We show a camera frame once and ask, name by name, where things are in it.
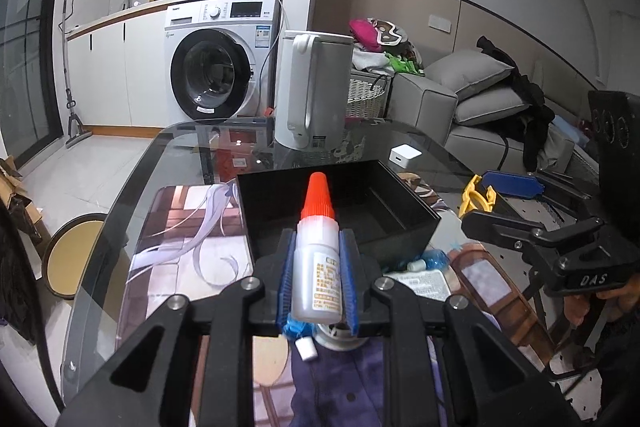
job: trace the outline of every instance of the glue bottle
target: glue bottle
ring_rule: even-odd
[[[342,320],[338,223],[322,172],[309,178],[293,257],[291,316],[315,324]]]

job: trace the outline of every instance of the sliding glass door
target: sliding glass door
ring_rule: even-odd
[[[63,136],[52,73],[54,0],[0,0],[0,134],[23,165]]]

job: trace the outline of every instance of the orange nozzle cap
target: orange nozzle cap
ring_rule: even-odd
[[[335,219],[329,185],[326,182],[324,172],[314,172],[309,178],[305,207],[302,209],[300,218],[305,219],[308,216],[326,216]]]

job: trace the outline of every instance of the black box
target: black box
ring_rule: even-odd
[[[393,268],[419,256],[440,216],[378,161],[238,174],[251,256],[276,251],[282,229],[296,229],[309,176],[326,174],[340,229],[352,229],[360,253]]]

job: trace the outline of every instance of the blue gripper pad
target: blue gripper pad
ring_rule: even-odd
[[[340,282],[342,283],[342,317],[355,337],[358,334],[358,302],[349,263],[349,252],[344,232],[340,232]]]
[[[278,290],[278,315],[276,324],[282,331],[287,323],[287,317],[291,311],[291,291],[293,288],[293,253],[296,250],[296,232],[291,234],[289,249],[287,250],[287,260],[280,279],[280,289]]]
[[[482,186],[487,188],[490,185],[501,196],[514,196],[525,200],[532,200],[545,190],[545,186],[533,176],[497,171],[487,171],[482,176]]]

